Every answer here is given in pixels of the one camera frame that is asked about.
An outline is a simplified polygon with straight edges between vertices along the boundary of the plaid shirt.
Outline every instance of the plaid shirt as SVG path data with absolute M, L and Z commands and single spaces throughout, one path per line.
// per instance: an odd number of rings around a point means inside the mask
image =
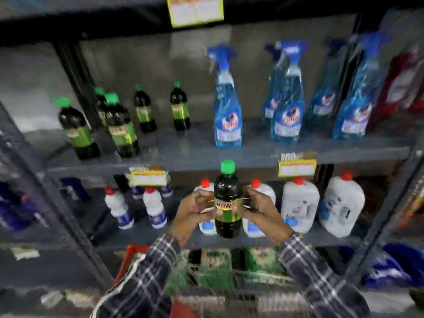
M 336 275 L 300 235 L 294 234 L 284 244 L 279 258 L 299 292 L 320 317 L 366 318 L 370 315 L 359 292 Z M 150 318 L 153 311 L 158 310 L 166 279 L 179 251 L 178 242 L 171 235 L 157 239 L 146 256 L 138 259 L 114 289 L 100 299 L 90 318 Z

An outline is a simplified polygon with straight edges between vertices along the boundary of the person's right hand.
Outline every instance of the person's right hand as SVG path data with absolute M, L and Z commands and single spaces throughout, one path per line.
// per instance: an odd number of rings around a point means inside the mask
M 268 195 L 258 192 L 250 186 L 246 186 L 243 189 L 250 200 L 250 207 L 257 210 L 257 212 L 251 212 L 248 208 L 233 203 L 231 210 L 235 214 L 251 220 L 268 239 L 278 245 L 294 233 L 294 230 L 287 223 L 284 223 L 284 219 L 278 213 L 277 208 Z

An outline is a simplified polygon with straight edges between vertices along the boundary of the red cap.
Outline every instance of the red cap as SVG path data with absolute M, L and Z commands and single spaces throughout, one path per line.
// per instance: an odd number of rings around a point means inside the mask
M 296 184 L 296 185 L 303 185 L 303 184 L 305 184 L 305 178 L 303 176 L 296 176 L 293 179 L 293 183 Z
M 343 181 L 351 181 L 353 178 L 353 172 L 343 172 L 342 173 L 342 180 Z
M 208 188 L 209 188 L 209 179 L 207 179 L 207 178 L 202 178 L 202 179 L 200 180 L 200 186 L 201 186 L 203 189 L 208 189 Z
M 258 178 L 254 178 L 254 179 L 252 180 L 252 184 L 251 184 L 251 186 L 252 186 L 254 189 L 258 189 L 260 184 L 261 184 L 261 180 L 259 180 Z
M 113 188 L 110 185 L 107 185 L 105 187 L 105 192 L 106 192 L 107 195 L 114 195 L 115 194 L 115 191 L 113 190 Z
M 153 186 L 146 186 L 146 190 L 144 192 L 146 192 L 147 194 L 151 194 L 155 191 L 155 188 Z

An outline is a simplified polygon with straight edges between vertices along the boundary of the person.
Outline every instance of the person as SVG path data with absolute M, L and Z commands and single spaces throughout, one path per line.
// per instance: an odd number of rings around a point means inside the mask
M 231 210 L 251 220 L 278 246 L 279 259 L 319 317 L 365 318 L 370 310 L 359 292 L 336 275 L 301 235 L 284 223 L 271 199 L 251 187 L 244 188 L 251 212 L 232 205 Z M 185 197 L 169 231 L 134 262 L 127 274 L 105 294 L 91 318 L 149 318 L 157 308 L 166 280 L 180 249 L 199 223 L 222 215 L 221 210 L 200 213 L 213 206 L 213 193 L 199 190 Z

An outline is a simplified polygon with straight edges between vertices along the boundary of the green label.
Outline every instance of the green label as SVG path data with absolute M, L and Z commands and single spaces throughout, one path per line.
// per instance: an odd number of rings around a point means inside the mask
M 240 206 L 243 205 L 242 198 L 237 198 L 236 200 L 233 200 L 232 202 Z M 231 202 L 222 201 L 215 198 L 215 207 L 224 211 L 224 214 L 217 218 L 221 222 L 226 222 L 226 223 L 235 222 L 240 219 L 240 217 L 237 214 L 234 214 L 231 211 Z
M 99 114 L 100 119 L 102 120 L 103 126 L 107 126 L 106 123 L 106 113 L 105 112 L 97 112 Z
M 87 125 L 79 128 L 65 129 L 65 133 L 74 147 L 87 147 L 94 142 L 91 136 L 91 130 Z
M 153 120 L 151 107 L 135 107 L 140 122 L 151 122 Z
M 121 126 L 109 126 L 109 132 L 116 146 L 125 146 L 137 140 L 132 122 Z
M 174 119 L 185 119 L 188 118 L 188 104 L 185 102 L 183 104 L 171 105 L 172 108 L 172 117 Z

